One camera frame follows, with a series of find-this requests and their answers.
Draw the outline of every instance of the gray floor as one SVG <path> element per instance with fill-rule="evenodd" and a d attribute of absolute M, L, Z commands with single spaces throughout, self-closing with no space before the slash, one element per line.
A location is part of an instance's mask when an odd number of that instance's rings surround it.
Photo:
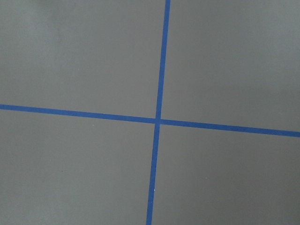
<path fill-rule="evenodd" d="M 154 118 L 164 7 L 0 0 L 0 104 Z M 299 11 L 172 0 L 162 118 L 299 132 Z M 0 224 L 145 224 L 153 130 L 0 110 Z M 161 125 L 152 224 L 300 224 L 299 146 Z"/>

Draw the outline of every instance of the blue line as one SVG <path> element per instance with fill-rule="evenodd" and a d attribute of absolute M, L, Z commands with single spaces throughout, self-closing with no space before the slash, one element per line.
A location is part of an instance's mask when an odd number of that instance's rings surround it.
<path fill-rule="evenodd" d="M 190 128 L 204 128 L 204 129 L 213 129 L 213 130 L 227 130 L 227 131 L 235 131 L 235 132 L 265 134 L 265 135 L 300 137 L 300 132 L 297 131 L 273 130 L 273 129 L 264 129 L 264 128 L 255 128 L 255 127 L 239 127 L 239 126 L 198 123 L 198 122 L 188 122 L 188 121 L 178 121 L 178 120 L 161 120 L 161 124 L 180 126 L 180 127 L 190 127 Z"/>
<path fill-rule="evenodd" d="M 45 114 L 65 115 L 65 116 L 88 117 L 88 118 L 97 118 L 97 119 L 106 119 L 106 120 L 121 120 L 121 121 L 152 123 L 152 124 L 155 123 L 155 119 L 153 118 L 123 116 L 123 115 L 113 115 L 113 114 L 103 114 L 103 113 L 93 113 L 93 112 L 79 112 L 79 111 L 60 110 L 60 109 L 36 108 L 36 107 L 18 106 L 18 105 L 0 104 L 0 109 L 31 112 L 31 113 L 45 113 Z"/>
<path fill-rule="evenodd" d="M 166 51 L 167 51 L 169 14 L 170 14 L 170 0 L 166 0 L 165 1 L 165 18 L 164 18 L 164 27 L 163 27 L 163 38 L 162 38 L 161 54 L 160 54 L 157 102 L 156 102 L 155 118 L 157 120 L 160 120 L 160 118 L 161 118 L 161 108 L 162 108 L 162 103 L 163 103 L 164 79 L 165 79 L 165 57 L 166 57 Z"/>
<path fill-rule="evenodd" d="M 103 113 L 94 113 L 94 112 L 80 112 L 80 111 L 0 104 L 0 110 L 1 109 L 2 110 L 21 111 L 21 112 L 30 112 L 30 113 L 78 116 L 78 117 L 87 117 L 87 118 L 96 118 L 96 119 L 121 120 L 121 121 L 130 121 L 130 122 L 158 124 L 158 123 L 156 123 L 156 120 L 154 118 L 123 116 L 123 115 L 103 114 Z M 289 131 L 289 130 L 274 130 L 274 129 L 264 129 L 264 128 L 255 128 L 255 127 L 239 127 L 239 126 L 212 124 L 212 123 L 199 123 L 199 122 L 189 122 L 189 121 L 180 121 L 180 120 L 165 120 L 165 119 L 160 120 L 159 124 L 169 125 L 169 126 L 179 126 L 179 127 L 190 127 L 190 128 L 226 130 L 226 131 L 234 131 L 234 132 L 264 134 L 264 135 L 300 137 L 300 132 Z"/>
<path fill-rule="evenodd" d="M 155 115 L 156 122 L 154 126 L 154 136 L 153 136 L 153 149 L 152 149 L 146 225 L 152 224 L 155 177 L 156 177 L 156 167 L 157 167 L 157 159 L 158 159 L 159 129 L 160 129 L 161 108 L 163 103 L 163 92 L 164 92 L 165 57 L 167 51 L 168 26 L 169 26 L 169 15 L 170 15 L 170 4 L 171 4 L 170 2 L 171 2 L 170 0 L 165 0 L 165 16 L 164 16 L 163 37 L 162 37 L 161 54 L 160 54 L 156 115 Z"/>

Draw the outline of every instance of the horizontal blue tape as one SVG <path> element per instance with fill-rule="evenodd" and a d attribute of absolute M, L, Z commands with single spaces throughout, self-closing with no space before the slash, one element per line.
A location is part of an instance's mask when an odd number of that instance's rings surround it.
<path fill-rule="evenodd" d="M 80 111 L 70 111 L 70 110 L 60 110 L 60 109 L 36 108 L 36 107 L 18 106 L 18 105 L 0 104 L 0 109 L 31 112 L 31 113 L 55 114 L 55 115 L 64 115 L 64 116 L 88 117 L 88 118 L 97 118 L 97 119 L 106 119 L 106 120 L 121 120 L 121 121 L 152 123 L 152 124 L 155 123 L 155 119 L 145 118 L 145 117 L 123 116 L 123 115 L 113 115 L 113 114 L 94 113 L 94 112 L 80 112 Z"/>
<path fill-rule="evenodd" d="M 30 113 L 45 113 L 45 114 L 54 114 L 54 115 L 78 116 L 78 117 L 88 117 L 88 118 L 96 118 L 96 119 L 121 120 L 121 121 L 151 123 L 151 124 L 155 124 L 156 122 L 154 118 L 123 116 L 123 115 L 113 115 L 113 114 L 94 113 L 94 112 L 80 112 L 80 111 L 70 111 L 70 110 L 61 110 L 61 109 L 37 108 L 37 107 L 19 106 L 19 105 L 0 104 L 0 109 L 30 112 Z M 265 135 L 300 137 L 300 132 L 288 131 L 288 130 L 273 130 L 273 129 L 264 129 L 264 128 L 255 128 L 255 127 L 239 127 L 239 126 L 230 126 L 230 125 L 188 122 L 188 121 L 180 121 L 180 120 L 165 120 L 165 119 L 159 120 L 159 123 L 162 125 L 179 126 L 179 127 L 203 128 L 203 129 L 227 130 L 227 131 L 236 131 L 236 132 L 245 132 L 245 133 L 265 134 Z"/>
<path fill-rule="evenodd" d="M 300 137 L 300 132 L 297 131 L 273 130 L 273 129 L 264 129 L 264 128 L 255 128 L 255 127 L 239 127 L 239 126 L 198 123 L 198 122 L 188 122 L 188 121 L 178 121 L 178 120 L 161 120 L 160 124 L 179 126 L 179 127 L 189 127 L 189 128 L 204 128 L 204 129 L 213 129 L 213 130 L 227 130 L 227 131 L 236 131 L 236 132 L 245 132 L 245 133 L 265 134 L 265 135 Z"/>

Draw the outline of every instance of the floor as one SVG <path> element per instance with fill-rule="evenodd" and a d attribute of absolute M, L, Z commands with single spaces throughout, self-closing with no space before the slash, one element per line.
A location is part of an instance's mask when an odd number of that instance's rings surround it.
<path fill-rule="evenodd" d="M 0 224 L 298 225 L 299 11 L 0 0 Z"/>

